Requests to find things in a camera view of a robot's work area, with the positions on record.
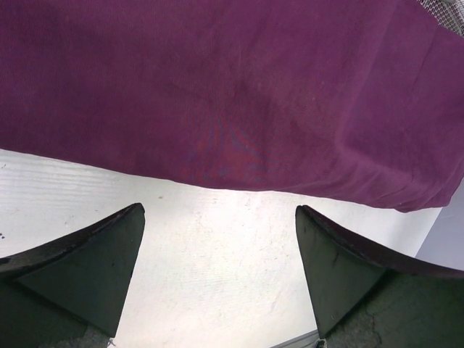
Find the purple cloth wrap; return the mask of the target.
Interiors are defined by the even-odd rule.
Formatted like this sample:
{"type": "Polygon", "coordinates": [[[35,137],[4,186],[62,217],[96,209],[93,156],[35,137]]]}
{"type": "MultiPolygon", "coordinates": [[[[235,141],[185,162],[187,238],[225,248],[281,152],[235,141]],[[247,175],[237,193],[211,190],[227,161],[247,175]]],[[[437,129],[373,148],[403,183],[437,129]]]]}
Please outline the purple cloth wrap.
{"type": "Polygon", "coordinates": [[[3,1],[1,147],[443,207],[463,179],[463,39],[417,1],[3,1]]]}

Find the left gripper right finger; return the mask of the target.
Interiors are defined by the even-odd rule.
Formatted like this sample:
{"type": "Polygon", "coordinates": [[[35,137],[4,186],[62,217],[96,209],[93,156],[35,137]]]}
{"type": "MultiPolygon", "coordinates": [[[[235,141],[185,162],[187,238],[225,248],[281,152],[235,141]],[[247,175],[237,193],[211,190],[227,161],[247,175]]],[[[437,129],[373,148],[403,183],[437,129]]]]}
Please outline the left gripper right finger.
{"type": "Polygon", "coordinates": [[[462,339],[463,272],[394,251],[308,206],[296,233],[321,339],[462,339]]]}

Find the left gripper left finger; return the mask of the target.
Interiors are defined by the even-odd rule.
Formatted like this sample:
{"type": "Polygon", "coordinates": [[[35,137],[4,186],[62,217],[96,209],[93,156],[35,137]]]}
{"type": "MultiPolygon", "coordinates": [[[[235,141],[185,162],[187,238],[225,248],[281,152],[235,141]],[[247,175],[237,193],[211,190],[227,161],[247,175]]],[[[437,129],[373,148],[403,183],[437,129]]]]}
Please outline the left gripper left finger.
{"type": "Polygon", "coordinates": [[[93,225],[1,259],[1,336],[114,337],[144,234],[131,204],[93,225]]]}

